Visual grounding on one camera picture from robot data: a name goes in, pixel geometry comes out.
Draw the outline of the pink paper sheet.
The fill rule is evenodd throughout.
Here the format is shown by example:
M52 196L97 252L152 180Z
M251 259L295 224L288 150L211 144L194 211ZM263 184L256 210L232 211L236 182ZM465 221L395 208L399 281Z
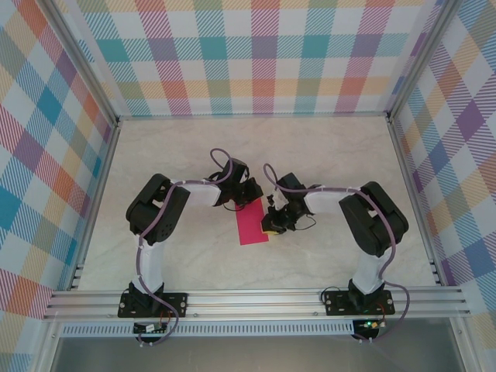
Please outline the pink paper sheet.
M236 223L241 246L269 241L269 236L261 228L263 217L264 207L260 198L243 208L238 207Z

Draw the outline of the grey metal sheet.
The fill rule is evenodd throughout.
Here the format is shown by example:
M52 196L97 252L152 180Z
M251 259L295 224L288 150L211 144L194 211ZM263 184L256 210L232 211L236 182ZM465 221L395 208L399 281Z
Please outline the grey metal sheet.
M466 372L450 348L378 346L325 336L175 338L154 348L133 339L64 338L50 372Z

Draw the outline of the circuit board with green light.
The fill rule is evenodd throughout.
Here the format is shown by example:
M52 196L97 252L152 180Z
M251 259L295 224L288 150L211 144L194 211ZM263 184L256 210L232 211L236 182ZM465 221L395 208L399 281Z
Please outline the circuit board with green light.
M386 325L387 323L384 319L358 319L353 321L355 333L384 328Z

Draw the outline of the small black circuit board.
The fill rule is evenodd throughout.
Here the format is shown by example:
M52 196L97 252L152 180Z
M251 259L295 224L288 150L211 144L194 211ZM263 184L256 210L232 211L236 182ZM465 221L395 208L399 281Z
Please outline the small black circuit board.
M166 322L135 322L133 324L135 334L164 334L167 328Z

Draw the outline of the wide aluminium mounting rail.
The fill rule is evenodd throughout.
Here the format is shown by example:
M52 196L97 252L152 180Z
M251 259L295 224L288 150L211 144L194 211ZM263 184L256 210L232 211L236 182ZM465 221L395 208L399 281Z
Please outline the wide aluminium mounting rail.
M398 319L402 313L410 319L467 317L469 305L458 287L409 288L410 299L397 288L391 288L395 313L386 319ZM186 321L219 320L306 320L325 319L326 310L334 306L321 301L319 289L266 290L187 290L181 301ZM62 321L119 320L120 312L130 301L121 299L121 291L57 291L53 293L43 319Z

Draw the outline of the thin aluminium frame bar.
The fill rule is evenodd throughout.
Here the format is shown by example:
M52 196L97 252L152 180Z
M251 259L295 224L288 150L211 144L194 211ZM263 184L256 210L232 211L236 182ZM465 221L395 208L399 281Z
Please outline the thin aluminium frame bar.
M145 122L153 120L200 120L200 119L255 119L255 118L346 118L346 117L381 117L387 118L387 112L320 112L320 113L258 113L258 114L217 114L217 115L121 115L120 122Z

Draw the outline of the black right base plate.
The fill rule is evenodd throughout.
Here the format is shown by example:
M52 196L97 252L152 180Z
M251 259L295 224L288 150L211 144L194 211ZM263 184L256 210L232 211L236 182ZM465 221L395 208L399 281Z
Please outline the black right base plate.
M394 315L395 307L390 291L382 291L370 304L361 310L349 299L348 291L324 291L320 300L327 316L337 315Z

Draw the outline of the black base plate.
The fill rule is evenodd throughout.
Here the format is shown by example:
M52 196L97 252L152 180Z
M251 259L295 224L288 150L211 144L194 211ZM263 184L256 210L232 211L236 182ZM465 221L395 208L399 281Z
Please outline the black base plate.
M186 293L163 292L157 293L157 297L161 297L162 301L174 308L180 318L186 316L188 306L188 295ZM125 291L121 294L119 300L119 308L117 316L119 318L159 318L159 317L175 317L174 312L166 305L156 301L148 294L141 292Z
M382 291L370 304L361 310L349 299L348 291L324 291L320 300L327 316L337 315L394 315L395 307L390 291Z

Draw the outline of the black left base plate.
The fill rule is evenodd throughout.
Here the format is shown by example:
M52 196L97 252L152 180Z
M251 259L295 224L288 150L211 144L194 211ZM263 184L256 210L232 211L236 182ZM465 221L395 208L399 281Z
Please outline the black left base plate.
M157 297L161 297L162 301L174 308L180 318L186 316L188 306L188 295L186 293L163 292L157 293ZM166 305L156 301L148 294L141 292L125 291L121 294L119 300L119 308L117 316L119 318L159 318L159 317L175 317L174 312Z

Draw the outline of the aluminium side rail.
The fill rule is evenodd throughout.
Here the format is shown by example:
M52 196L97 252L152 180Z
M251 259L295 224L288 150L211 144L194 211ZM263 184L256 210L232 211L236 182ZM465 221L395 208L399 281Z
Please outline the aluminium side rail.
M83 235L81 241L76 249L76 255L74 256L74 262L71 264L71 268L69 270L69 277L66 280L64 285L65 291L70 291L73 287L73 283L76 278L76 272L78 269L84 266L84 262L86 256L88 255L88 249L91 242L91 237L94 232L95 223L98 217L98 211L100 209L100 205L102 203L102 197L104 194L105 186L108 180L109 171L112 165L113 157L115 155L115 150L119 141L119 135L121 132L122 120L118 119L116 124L113 126L111 131L111 137L108 145L108 149L106 151L104 161L102 163L101 171L98 176L98 183L96 184L95 195L91 202L89 208L89 214L87 222L84 226Z
M412 175L409 172L408 162L405 152L401 145L401 141L399 140L399 136L395 130L393 120L390 119L388 116L386 116L386 123L387 123L387 130L389 132L391 142L394 147L394 151L398 158L399 167L401 169L402 177L404 179L408 196L412 204L415 221L418 226L420 235L422 237L422 242L425 247L427 257L429 259L429 264L432 268L432 274L435 278L435 282L437 285L445 286L446 283L444 281L443 272L439 269L438 257L436 256L432 237L430 236L428 226L425 222L424 215L422 214L419 197L416 193L415 182L413 180Z

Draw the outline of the slanted aluminium frame post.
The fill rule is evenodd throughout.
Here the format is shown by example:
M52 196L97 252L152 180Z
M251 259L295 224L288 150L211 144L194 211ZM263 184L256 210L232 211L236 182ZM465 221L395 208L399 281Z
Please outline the slanted aluminium frame post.
M83 50L79 46L77 39L74 37L69 26L67 25L55 1L36 0L36 4L46 16L48 23L53 27L64 49L66 50L67 55L73 62L76 70L80 73L82 80L88 86L88 90L93 95L98 107L103 111L105 117L110 121L110 123L114 127L117 127L119 125L119 117L112 107L93 70L91 69L88 59L84 55Z
M384 114L390 126L405 106L462 3L463 0L425 0L405 44L405 61L394 75L395 85L385 105Z

